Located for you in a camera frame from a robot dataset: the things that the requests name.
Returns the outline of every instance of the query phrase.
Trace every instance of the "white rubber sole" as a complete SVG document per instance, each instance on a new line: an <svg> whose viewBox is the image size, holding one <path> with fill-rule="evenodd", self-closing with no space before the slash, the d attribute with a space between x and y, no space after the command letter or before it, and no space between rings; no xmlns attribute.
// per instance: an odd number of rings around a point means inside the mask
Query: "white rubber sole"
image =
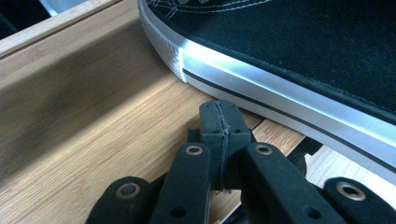
<svg viewBox="0 0 396 224"><path fill-rule="evenodd" d="M396 185L394 125L199 45L138 2L148 39L181 80L304 133Z"/></svg>

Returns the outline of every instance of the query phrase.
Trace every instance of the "shoe stitching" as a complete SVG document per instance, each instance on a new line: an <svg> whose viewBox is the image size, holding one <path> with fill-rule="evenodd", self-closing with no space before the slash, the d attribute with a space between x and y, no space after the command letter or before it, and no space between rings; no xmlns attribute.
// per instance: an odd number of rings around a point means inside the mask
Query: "shoe stitching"
<svg viewBox="0 0 396 224"><path fill-rule="evenodd" d="M168 14L166 14L165 18L167 20L170 20L176 13L177 13L177 7L172 7L172 10L170 10Z"/></svg>
<svg viewBox="0 0 396 224"><path fill-rule="evenodd" d="M206 10L206 11L200 11L200 10L187 10L187 9L182 9L182 8L179 8L177 11L179 11L179 12L186 12L186 13L213 13L213 12L224 12L224 11L231 11L231 10L236 10L236 9L239 9L239 8L244 8L244 7L252 7L252 6L256 6L256 5L259 5L259 4L262 4L262 3L266 3L266 2L269 2L269 1L271 1L271 0L262 0L262 1L259 1L259 2L256 2L256 3L252 3L252 4L247 4L247 5L243 5L243 6L240 6L240 7L230 7L230 8L224 8L224 9L212 9L212 10ZM157 7L165 7L165 8L170 8L170 9L172 9L172 7L169 7L169 6L163 6L163 5L158 5Z"/></svg>
<svg viewBox="0 0 396 224"><path fill-rule="evenodd" d="M155 7L158 6L158 4L160 4L161 0L151 0L150 4L154 5Z"/></svg>
<svg viewBox="0 0 396 224"><path fill-rule="evenodd" d="M167 1L170 7L177 7L177 4L175 3L175 0L172 0L172 3L170 0Z"/></svg>
<svg viewBox="0 0 396 224"><path fill-rule="evenodd" d="M161 3L170 3L169 1L162 1L162 0L159 0ZM183 5L180 5L180 4L175 4L175 6L178 6L178 7L183 7L183 8L211 8L211 7L214 7L214 8L216 8L216 7L227 7L227 6L230 6L230 5L235 5L235 4L241 4L241 3L246 3L246 2L252 2L252 1L254 1L254 0L240 0L240 1L234 1L234 2L231 2L231 3L226 3L226 4L223 4L223 5L216 5L216 6L208 6L208 7L206 7L206 6L201 6L201 7L189 7L189 6L183 6ZM269 1L271 1L271 0L261 0L261 1L258 1L257 3L263 3L263 2L269 2Z"/></svg>

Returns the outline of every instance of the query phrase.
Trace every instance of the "black mechanical part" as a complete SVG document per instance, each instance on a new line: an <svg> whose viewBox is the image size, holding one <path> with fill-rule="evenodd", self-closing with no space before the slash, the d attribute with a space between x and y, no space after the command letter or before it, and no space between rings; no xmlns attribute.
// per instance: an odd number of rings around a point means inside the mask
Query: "black mechanical part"
<svg viewBox="0 0 396 224"><path fill-rule="evenodd" d="M305 180L300 161L318 151L318 142L306 138L290 162L276 147L256 143L233 104L208 102L200 115L201 131L189 131L166 178L117 180L87 223L207 223L211 189L241 189L249 223L396 223L395 211L358 182L331 179L320 189Z"/></svg>
<svg viewBox="0 0 396 224"><path fill-rule="evenodd" d="M306 176L306 160L305 155L313 156L317 153L323 144L310 137L305 137L303 141L288 155L289 161L297 167L297 169Z"/></svg>
<svg viewBox="0 0 396 224"><path fill-rule="evenodd" d="M223 224L248 224L248 217L244 211L242 205L239 205L226 220L223 221Z"/></svg>
<svg viewBox="0 0 396 224"><path fill-rule="evenodd" d="M256 197L266 204L271 223L345 223L276 147L251 144L244 164L253 184L247 191L254 188Z"/></svg>
<svg viewBox="0 0 396 224"><path fill-rule="evenodd" d="M87 223L143 223L150 184L138 177L113 182L93 207Z"/></svg>
<svg viewBox="0 0 396 224"><path fill-rule="evenodd" d="M329 179L323 195L348 223L396 223L396 211L355 180Z"/></svg>
<svg viewBox="0 0 396 224"><path fill-rule="evenodd" d="M198 143L179 149L149 223L207 223L210 154Z"/></svg>
<svg viewBox="0 0 396 224"><path fill-rule="evenodd" d="M212 149L212 189L240 189L238 169L251 132L239 108L227 101L200 106L201 142Z"/></svg>

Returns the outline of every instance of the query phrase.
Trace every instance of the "wood grain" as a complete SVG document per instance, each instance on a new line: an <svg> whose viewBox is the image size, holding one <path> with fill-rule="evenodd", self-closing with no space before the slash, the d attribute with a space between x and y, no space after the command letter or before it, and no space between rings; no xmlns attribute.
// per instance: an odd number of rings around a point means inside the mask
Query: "wood grain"
<svg viewBox="0 0 396 224"><path fill-rule="evenodd" d="M269 119L266 119L256 127L253 133L258 142L272 144L286 156L304 139L303 134Z"/></svg>
<svg viewBox="0 0 396 224"><path fill-rule="evenodd" d="M232 190L227 193L212 192L209 223L220 223L226 219L241 204L240 198L240 190Z"/></svg>
<svg viewBox="0 0 396 224"><path fill-rule="evenodd" d="M136 24L136 27L140 24L137 3L133 0L124 0L72 26L48 35L32 46L13 51L15 53L0 60L0 90L26 78L33 78L34 74L53 67L57 63L64 63L64 60L71 55L84 49L91 49L103 38L115 35L122 27L132 27L130 32L133 32L132 23ZM81 58L81 62L77 65L84 66L84 60Z"/></svg>
<svg viewBox="0 0 396 224"><path fill-rule="evenodd" d="M73 23L83 20L92 14L116 4L121 0L87 0L86 2L66 10L53 18L49 18L31 27L28 27L15 35L0 40L0 58L9 53L22 49L35 41L52 35Z"/></svg>

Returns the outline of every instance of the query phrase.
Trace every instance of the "black sneaker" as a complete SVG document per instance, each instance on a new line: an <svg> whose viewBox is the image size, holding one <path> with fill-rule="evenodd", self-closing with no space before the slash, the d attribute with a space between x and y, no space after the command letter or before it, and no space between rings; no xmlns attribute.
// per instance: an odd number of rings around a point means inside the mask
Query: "black sneaker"
<svg viewBox="0 0 396 224"><path fill-rule="evenodd" d="M187 1L139 0L181 80L396 184L396 1Z"/></svg>

